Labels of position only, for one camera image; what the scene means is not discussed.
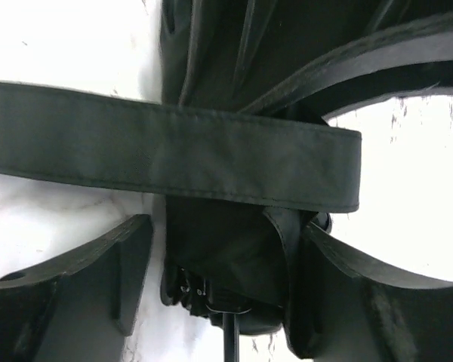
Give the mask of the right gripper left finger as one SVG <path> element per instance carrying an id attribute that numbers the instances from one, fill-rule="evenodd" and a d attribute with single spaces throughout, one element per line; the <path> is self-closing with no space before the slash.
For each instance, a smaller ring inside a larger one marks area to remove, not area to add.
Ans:
<path id="1" fill-rule="evenodd" d="M 113 230 L 0 279 L 0 362 L 119 361 L 132 334 L 153 227 Z"/>

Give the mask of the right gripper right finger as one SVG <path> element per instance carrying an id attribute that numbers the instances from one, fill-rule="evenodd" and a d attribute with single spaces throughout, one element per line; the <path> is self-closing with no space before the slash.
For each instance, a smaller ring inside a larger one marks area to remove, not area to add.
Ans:
<path id="1" fill-rule="evenodd" d="M 290 349 L 315 361 L 453 361 L 453 282 L 302 233 Z"/>

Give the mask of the black folding umbrella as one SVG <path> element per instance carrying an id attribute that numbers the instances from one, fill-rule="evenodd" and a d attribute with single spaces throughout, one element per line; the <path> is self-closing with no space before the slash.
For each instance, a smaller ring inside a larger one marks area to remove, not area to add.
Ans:
<path id="1" fill-rule="evenodd" d="M 242 335 L 290 349 L 303 230 L 359 207 L 361 135 L 324 116 L 453 94 L 453 1 L 165 1 L 161 20 L 159 105 L 0 82 L 0 174 L 164 195 L 162 303 L 221 328 L 226 361 Z"/>

